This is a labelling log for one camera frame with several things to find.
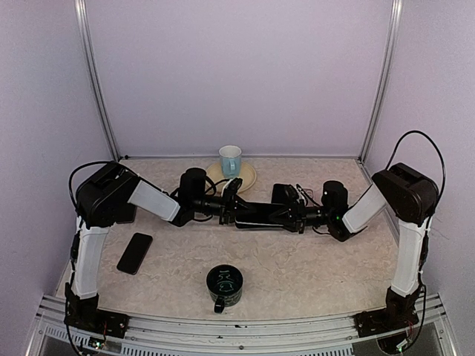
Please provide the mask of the black smartphone with white frame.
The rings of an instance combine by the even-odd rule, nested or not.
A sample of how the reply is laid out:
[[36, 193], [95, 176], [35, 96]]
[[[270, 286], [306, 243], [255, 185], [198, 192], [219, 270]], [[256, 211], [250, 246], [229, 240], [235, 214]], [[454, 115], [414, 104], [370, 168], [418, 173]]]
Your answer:
[[235, 225], [238, 228], [281, 227], [280, 215], [288, 212], [282, 204], [247, 202], [235, 208]]

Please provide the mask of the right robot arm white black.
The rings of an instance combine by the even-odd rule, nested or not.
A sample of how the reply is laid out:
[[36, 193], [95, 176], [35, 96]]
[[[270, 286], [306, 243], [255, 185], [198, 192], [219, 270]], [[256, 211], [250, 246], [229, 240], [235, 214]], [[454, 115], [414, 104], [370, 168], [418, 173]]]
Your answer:
[[311, 225], [325, 225], [340, 242], [361, 233], [369, 222], [388, 208], [399, 224], [396, 270], [387, 289], [385, 306], [355, 315], [361, 333], [401, 329], [418, 323], [415, 302], [423, 289], [422, 269], [428, 254], [428, 230], [440, 199], [436, 183], [404, 163], [375, 173], [371, 185], [353, 205], [348, 191], [335, 180], [323, 185], [320, 205], [311, 208], [295, 201], [270, 215], [270, 222], [299, 232]]

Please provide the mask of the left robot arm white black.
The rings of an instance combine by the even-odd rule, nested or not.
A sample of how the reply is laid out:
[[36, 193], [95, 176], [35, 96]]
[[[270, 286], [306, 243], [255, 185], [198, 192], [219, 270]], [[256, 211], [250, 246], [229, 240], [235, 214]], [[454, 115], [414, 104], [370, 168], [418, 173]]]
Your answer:
[[175, 226], [196, 214], [217, 216], [221, 225], [251, 225], [262, 208], [238, 196], [240, 178], [227, 182], [221, 195], [207, 194], [217, 185], [202, 168], [189, 168], [180, 185], [168, 193], [114, 161], [100, 161], [100, 169], [70, 192], [76, 212], [76, 234], [70, 252], [71, 277], [65, 284], [65, 324], [93, 332], [123, 330], [129, 317], [99, 309], [97, 275], [105, 238], [111, 226], [132, 223], [141, 208]]

